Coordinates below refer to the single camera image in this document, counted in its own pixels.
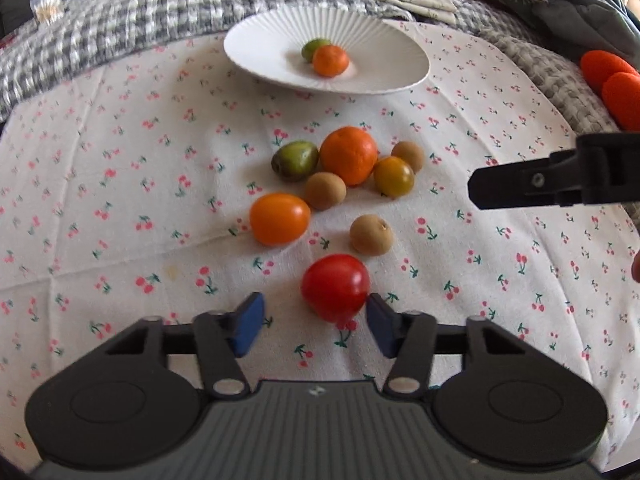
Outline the person's right hand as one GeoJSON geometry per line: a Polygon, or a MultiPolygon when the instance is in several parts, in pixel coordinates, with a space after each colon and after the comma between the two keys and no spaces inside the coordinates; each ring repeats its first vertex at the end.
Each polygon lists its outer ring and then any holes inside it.
{"type": "Polygon", "coordinates": [[[579,61],[585,81],[627,132],[639,132],[639,72],[618,55],[603,50],[586,52],[579,61]]]}

